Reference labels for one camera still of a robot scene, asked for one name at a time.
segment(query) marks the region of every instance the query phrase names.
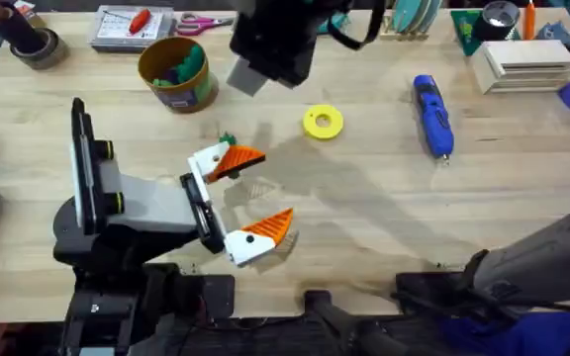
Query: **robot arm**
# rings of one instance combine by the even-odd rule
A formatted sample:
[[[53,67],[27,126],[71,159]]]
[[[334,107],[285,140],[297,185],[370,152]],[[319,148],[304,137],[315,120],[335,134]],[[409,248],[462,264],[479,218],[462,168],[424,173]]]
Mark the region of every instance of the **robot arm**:
[[[225,249],[242,266],[280,243],[293,211],[227,230],[207,187],[263,160],[265,155],[254,148],[224,141],[188,158],[190,172],[180,177],[181,187],[121,174],[113,144],[95,139],[90,116],[82,101],[74,99],[71,163],[75,194],[73,204],[65,204],[54,221],[54,258],[83,270],[120,269],[199,238],[211,252]],[[108,242],[120,239],[112,236],[115,226],[133,231],[134,240]],[[117,260],[107,258],[107,250],[113,250]]]
[[[231,50],[239,55],[228,84],[253,96],[271,79],[294,88],[307,79],[318,26],[333,14],[346,13],[351,0],[231,0],[238,10]],[[331,21],[334,39],[360,49],[379,33],[388,0],[376,0],[366,39],[342,34]]]

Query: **black tape roll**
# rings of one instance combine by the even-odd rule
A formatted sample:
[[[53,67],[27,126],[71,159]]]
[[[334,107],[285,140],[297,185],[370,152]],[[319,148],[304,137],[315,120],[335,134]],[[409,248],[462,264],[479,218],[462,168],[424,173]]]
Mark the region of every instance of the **black tape roll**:
[[[481,12],[472,30],[480,41],[504,40],[521,17],[521,10],[510,1],[493,1]]]

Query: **pink scissors handle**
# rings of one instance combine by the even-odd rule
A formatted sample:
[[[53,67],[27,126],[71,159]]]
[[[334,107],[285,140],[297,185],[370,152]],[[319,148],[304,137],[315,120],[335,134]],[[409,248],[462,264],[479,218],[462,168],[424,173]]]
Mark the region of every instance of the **pink scissors handle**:
[[[212,24],[215,22],[215,19],[199,16],[191,12],[185,12],[182,14],[179,21],[183,24]]]
[[[211,24],[195,24],[195,25],[188,25],[187,23],[184,23],[184,26],[181,27],[177,27],[177,33],[179,35],[182,36],[199,36],[201,35],[204,31],[208,30],[208,29],[212,29],[215,26],[211,25]]]

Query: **blue glue gun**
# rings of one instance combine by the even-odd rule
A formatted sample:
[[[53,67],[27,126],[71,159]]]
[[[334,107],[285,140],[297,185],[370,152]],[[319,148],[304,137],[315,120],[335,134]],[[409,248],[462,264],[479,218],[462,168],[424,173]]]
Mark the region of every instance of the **blue glue gun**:
[[[430,75],[418,75],[413,86],[430,151],[434,157],[442,157],[447,161],[454,148],[454,135],[441,93]]]

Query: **orange marker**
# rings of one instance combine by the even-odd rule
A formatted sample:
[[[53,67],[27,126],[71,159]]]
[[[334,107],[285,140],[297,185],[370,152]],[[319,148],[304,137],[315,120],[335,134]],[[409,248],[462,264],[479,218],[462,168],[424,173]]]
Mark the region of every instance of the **orange marker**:
[[[131,21],[131,24],[129,25],[129,32],[132,35],[137,33],[144,26],[146,26],[149,19],[150,19],[150,11],[148,9],[140,11]]]
[[[533,0],[529,0],[524,12],[524,39],[533,40],[533,30],[535,29],[535,6]]]

